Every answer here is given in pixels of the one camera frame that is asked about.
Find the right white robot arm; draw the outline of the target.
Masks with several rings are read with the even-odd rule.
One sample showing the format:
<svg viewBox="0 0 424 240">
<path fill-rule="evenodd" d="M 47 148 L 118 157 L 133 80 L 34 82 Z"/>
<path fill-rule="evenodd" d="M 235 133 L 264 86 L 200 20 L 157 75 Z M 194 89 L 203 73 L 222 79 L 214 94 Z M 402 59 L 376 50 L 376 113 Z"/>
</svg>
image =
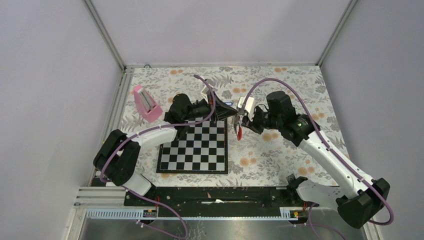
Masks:
<svg viewBox="0 0 424 240">
<path fill-rule="evenodd" d="M 338 184 L 331 187 L 297 177 L 288 182 L 287 201 L 293 206 L 310 202 L 337 211 L 355 229 L 369 222 L 384 207 L 390 184 L 384 178 L 373 178 L 346 158 L 316 122 L 296 113 L 284 91 L 272 92 L 266 100 L 268 108 L 264 111 L 253 97 L 241 97 L 237 104 L 238 111 L 245 114 L 241 125 L 257 134 L 265 129 L 279 131 L 284 139 L 315 159 Z"/>
</svg>

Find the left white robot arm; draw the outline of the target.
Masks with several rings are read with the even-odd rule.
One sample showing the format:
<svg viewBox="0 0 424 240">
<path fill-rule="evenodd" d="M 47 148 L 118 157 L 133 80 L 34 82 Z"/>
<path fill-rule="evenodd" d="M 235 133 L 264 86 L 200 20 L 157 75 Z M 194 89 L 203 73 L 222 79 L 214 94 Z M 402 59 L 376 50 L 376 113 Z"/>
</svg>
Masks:
<svg viewBox="0 0 424 240">
<path fill-rule="evenodd" d="M 133 191 L 136 199 L 148 206 L 154 202 L 155 192 L 151 189 L 153 184 L 135 171 L 141 151 L 179 140 L 191 126 L 207 120 L 222 121 L 237 113 L 213 91 L 207 93 L 205 99 L 195 102 L 191 102 L 186 94 L 177 94 L 158 126 L 132 135 L 116 129 L 108 135 L 93 160 L 93 165 L 100 171 L 99 180 Z"/>
</svg>

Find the keyring with red fob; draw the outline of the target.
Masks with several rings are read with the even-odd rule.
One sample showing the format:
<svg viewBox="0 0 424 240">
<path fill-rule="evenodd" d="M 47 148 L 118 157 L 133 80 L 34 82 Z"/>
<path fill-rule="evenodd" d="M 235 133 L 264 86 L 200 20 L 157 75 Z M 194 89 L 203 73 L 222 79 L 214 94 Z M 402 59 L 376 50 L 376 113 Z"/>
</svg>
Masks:
<svg viewBox="0 0 424 240">
<path fill-rule="evenodd" d="M 239 114 L 236 114 L 232 119 L 232 127 L 238 141 L 242 139 L 243 135 L 242 123 L 242 117 Z"/>
</svg>

